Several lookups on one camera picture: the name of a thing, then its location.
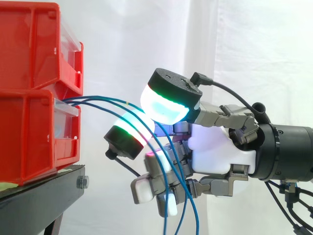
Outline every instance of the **metal bolt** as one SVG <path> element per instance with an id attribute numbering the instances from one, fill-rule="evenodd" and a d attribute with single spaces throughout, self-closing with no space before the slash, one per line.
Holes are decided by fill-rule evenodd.
<path id="1" fill-rule="evenodd" d="M 89 186 L 89 176 L 81 175 L 77 179 L 77 187 L 80 189 L 88 188 Z"/>

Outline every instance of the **black cylindrical motor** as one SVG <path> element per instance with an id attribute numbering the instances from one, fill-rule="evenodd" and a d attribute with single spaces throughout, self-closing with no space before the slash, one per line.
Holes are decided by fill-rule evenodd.
<path id="1" fill-rule="evenodd" d="M 310 127 L 260 124 L 256 168 L 250 175 L 260 180 L 313 178 L 313 129 Z"/>

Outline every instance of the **red plastic bin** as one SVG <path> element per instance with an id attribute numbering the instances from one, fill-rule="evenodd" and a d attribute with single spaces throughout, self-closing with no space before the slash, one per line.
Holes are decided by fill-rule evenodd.
<path id="1" fill-rule="evenodd" d="M 0 1 L 0 89 L 46 89 L 60 100 L 83 94 L 83 45 L 58 4 Z"/>
<path id="2" fill-rule="evenodd" d="M 80 109 L 45 90 L 0 90 L 0 182 L 19 185 L 79 160 Z"/>

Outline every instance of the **blue cable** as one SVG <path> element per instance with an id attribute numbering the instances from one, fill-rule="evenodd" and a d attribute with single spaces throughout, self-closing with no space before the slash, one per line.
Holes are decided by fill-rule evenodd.
<path id="1" fill-rule="evenodd" d="M 153 146 L 149 143 L 149 141 L 142 135 L 142 133 L 134 126 L 132 125 L 128 120 L 126 120 L 124 117 L 122 117 L 121 115 L 111 111 L 111 110 L 108 110 L 108 109 L 105 109 L 105 108 L 102 108 L 98 105 L 95 105 L 95 104 L 90 104 L 90 103 L 86 103 L 86 102 L 80 102 L 80 101 L 74 101 L 74 104 L 78 105 L 78 104 L 85 104 L 85 105 L 89 105 L 91 107 L 94 107 L 94 108 L 97 108 L 97 109 L 100 109 L 102 111 L 105 111 L 105 112 L 108 112 L 110 114 L 113 114 L 114 116 L 120 118 L 121 120 L 123 120 L 124 122 L 126 122 L 127 124 L 129 124 L 134 130 L 136 130 L 140 136 L 146 141 L 146 143 L 148 144 L 148 146 L 151 148 L 152 152 L 154 153 L 154 155 L 156 156 L 156 159 L 157 159 L 157 162 L 158 164 L 160 165 L 160 168 L 161 168 L 161 171 L 162 171 L 162 174 L 164 176 L 164 183 L 165 183 L 165 190 L 166 190 L 166 199 L 165 199 L 165 217 L 164 217 L 164 229 L 163 229 L 163 235 L 166 235 L 166 226 L 167 226 L 167 205 L 168 205 L 168 193 L 169 193 L 169 187 L 168 187 L 168 180 L 167 180 L 167 176 L 166 176 L 166 173 L 165 173 L 165 170 L 164 170 L 164 167 L 162 165 L 162 162 L 160 160 L 160 158 L 158 157 L 157 155 L 157 152 L 155 151 L 155 149 L 153 148 Z"/>
<path id="2" fill-rule="evenodd" d="M 83 100 L 82 102 L 88 102 L 88 101 L 104 101 L 104 102 L 108 102 L 108 99 L 107 99 L 107 97 L 106 97 L 106 99 L 87 98 L 87 99 Z M 108 103 L 113 104 L 113 105 L 115 105 L 115 106 L 121 108 L 121 106 L 117 105 L 117 104 L 114 103 L 114 102 L 108 102 Z M 136 108 L 136 109 L 138 109 L 139 111 L 143 112 L 142 109 L 140 109 L 140 108 L 137 107 L 136 105 L 134 105 L 134 108 Z M 181 174 L 181 178 L 182 178 L 182 179 L 185 179 L 184 171 L 183 171 L 182 166 L 181 166 L 181 164 L 180 164 L 178 154 L 177 154 L 177 152 L 176 152 L 176 149 L 175 149 L 175 147 L 174 147 L 174 144 L 173 144 L 173 142 L 172 142 L 172 140 L 171 140 L 169 134 L 166 132 L 166 130 L 164 129 L 164 127 L 163 127 L 159 122 L 155 121 L 155 123 L 161 128 L 161 130 L 164 132 L 164 134 L 165 134 L 167 140 L 169 141 L 170 146 L 171 146 L 171 148 L 172 148 L 172 150 L 173 150 L 173 153 L 174 153 L 174 156 L 175 156 L 177 165 L 178 165 L 178 167 L 179 167 L 179 171 L 180 171 L 180 174 Z M 186 207 L 187 207 L 187 201 L 188 201 L 188 197 L 187 197 L 187 193 L 185 193 L 184 207 L 183 207 L 183 210 L 182 210 L 181 218 L 180 218 L 178 227 L 177 227 L 177 229 L 176 229 L 175 235 L 178 234 L 178 232 L 179 232 L 179 230 L 180 230 L 180 227 L 181 227 L 181 224 L 182 224 L 182 222 L 183 222 L 183 219 L 184 219 L 184 216 L 185 216 L 185 212 L 186 212 Z"/>
<path id="3" fill-rule="evenodd" d="M 185 182 L 182 180 L 182 178 L 180 178 L 180 176 L 179 176 L 179 174 L 178 174 L 178 172 L 177 172 L 177 170 L 176 170 L 176 168 L 175 168 L 173 162 L 171 161 L 171 159 L 170 159 L 170 157 L 168 156 L 167 152 L 166 152 L 165 149 L 163 148 L 162 144 L 159 142 L 159 140 L 157 139 L 157 137 L 155 136 L 155 134 L 151 131 L 151 129 L 150 129 L 135 113 L 133 113 L 132 111 L 130 111 L 130 110 L 128 110 L 127 108 L 123 107 L 122 105 L 116 104 L 116 103 L 114 103 L 114 102 L 112 102 L 112 101 L 110 101 L 110 100 L 114 100 L 114 101 L 117 101 L 117 102 L 121 102 L 121 103 L 124 103 L 124 104 L 128 104 L 128 105 L 130 105 L 130 106 L 132 106 L 132 107 L 134 107 L 134 108 L 136 108 L 136 109 L 138 109 L 138 110 L 140 110 L 140 111 L 142 111 L 142 112 L 143 112 L 143 110 L 140 109 L 139 107 L 137 107 L 136 105 L 131 104 L 131 103 L 128 103 L 128 102 L 126 102 L 126 101 L 124 101 L 124 100 L 120 100 L 120 99 L 116 99 L 116 98 L 110 98 L 110 97 L 104 97 L 104 96 L 98 96 L 98 95 L 72 97 L 72 98 L 65 99 L 65 100 L 63 100 L 63 101 L 64 101 L 64 102 L 67 102 L 67 101 L 69 101 L 69 100 L 73 100 L 73 99 L 83 99 L 83 98 L 93 99 L 93 100 L 101 100 L 101 101 L 105 101 L 105 102 L 111 103 L 111 104 L 113 104 L 113 105 L 116 105 L 117 107 L 120 107 L 120 108 L 126 110 L 127 112 L 132 113 L 132 115 L 133 115 L 134 117 L 136 117 L 136 118 L 147 128 L 147 130 L 148 130 L 148 131 L 150 132 L 150 134 L 154 137 L 154 139 L 156 140 L 156 142 L 158 143 L 158 145 L 160 146 L 160 148 L 161 148 L 162 151 L 164 152 L 165 157 L 166 157 L 166 159 L 168 160 L 169 164 L 171 165 L 172 170 L 174 171 L 176 177 L 178 178 L 179 182 L 181 183 L 182 187 L 184 188 L 185 193 L 187 194 L 188 198 L 190 199 L 191 205 L 192 205 L 193 210 L 194 210 L 195 219 L 196 219 L 196 235 L 199 235 L 199 216 L 198 216 L 198 212 L 197 212 L 197 209 L 196 209 L 196 205 L 195 205 L 195 203 L 194 203 L 194 201 L 193 201 L 193 198 L 192 198 L 192 196 L 191 196 L 189 190 L 187 189 L 187 186 L 186 186 Z M 176 153 L 176 155 L 175 155 L 175 158 L 176 158 L 177 162 L 179 163 L 179 159 L 178 159 L 177 153 Z"/>
<path id="4" fill-rule="evenodd" d="M 177 165 L 179 167 L 179 170 L 180 170 L 180 173 L 181 173 L 181 177 L 182 179 L 185 179 L 185 176 L 184 176 L 184 171 L 182 169 L 182 166 L 179 162 L 179 158 L 178 158 L 178 155 L 177 155 L 177 152 L 175 150 L 175 147 L 174 147 L 174 144 L 170 138 L 170 136 L 168 135 L 168 133 L 166 132 L 166 130 L 164 129 L 164 127 L 159 123 L 159 122 L 156 122 L 156 124 L 161 128 L 161 130 L 164 132 L 164 134 L 166 135 L 170 145 L 171 145 L 171 148 L 173 150 L 173 153 L 174 153 L 174 156 L 175 156 L 175 159 L 176 159 L 176 162 L 177 162 Z M 181 227 L 181 224 L 182 224 L 182 221 L 184 220 L 184 216 L 185 216 L 185 212 L 186 212 L 186 207 L 187 207 L 187 201 L 188 201 L 188 197 L 187 197 L 187 193 L 185 193 L 185 202 L 184 202 L 184 208 L 182 210 L 182 214 L 181 214 L 181 218 L 180 218 L 180 221 L 179 221 L 179 224 L 177 226 L 177 229 L 176 229 L 176 232 L 175 232 L 175 235 L 178 234 L 179 232 L 179 229 Z"/>

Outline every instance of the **white curtain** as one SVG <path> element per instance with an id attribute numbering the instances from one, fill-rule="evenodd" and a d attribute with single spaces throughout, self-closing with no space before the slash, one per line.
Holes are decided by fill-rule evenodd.
<path id="1" fill-rule="evenodd" d="M 198 71 L 234 89 L 251 104 L 263 102 L 273 123 L 313 126 L 310 0 L 57 2 L 85 46 L 85 95 L 139 104 L 155 68 L 187 77 Z M 219 89 L 201 89 L 206 101 L 240 104 Z M 108 145 L 103 136 L 114 120 L 99 110 L 82 107 L 80 163 L 86 164 L 90 185 L 65 212 L 61 235 L 161 234 L 163 219 L 156 202 L 135 205 L 130 191 L 133 175 L 104 155 Z M 126 161 L 140 173 L 145 172 L 145 151 L 148 148 L 136 161 Z M 313 189 L 310 184 L 300 185 Z M 313 205 L 312 200 L 304 199 Z M 294 234 L 258 180 L 250 180 L 247 189 L 234 198 L 202 196 L 195 201 L 201 235 Z M 295 210 L 309 218 L 305 209 Z M 179 219 L 169 218 L 169 235 L 174 234 Z M 189 206 L 180 234 L 194 233 Z"/>
<path id="2" fill-rule="evenodd" d="M 262 102 L 272 123 L 313 126 L 313 2 L 220 0 L 214 79 L 250 104 Z M 216 104 L 240 102 L 213 89 Z M 309 183 L 300 187 L 313 189 Z M 273 189 L 286 207 L 284 196 Z M 301 196 L 309 205 L 313 199 Z M 263 182 L 231 199 L 207 197 L 209 234 L 293 235 L 293 228 Z M 294 209 L 307 223 L 310 213 Z"/>

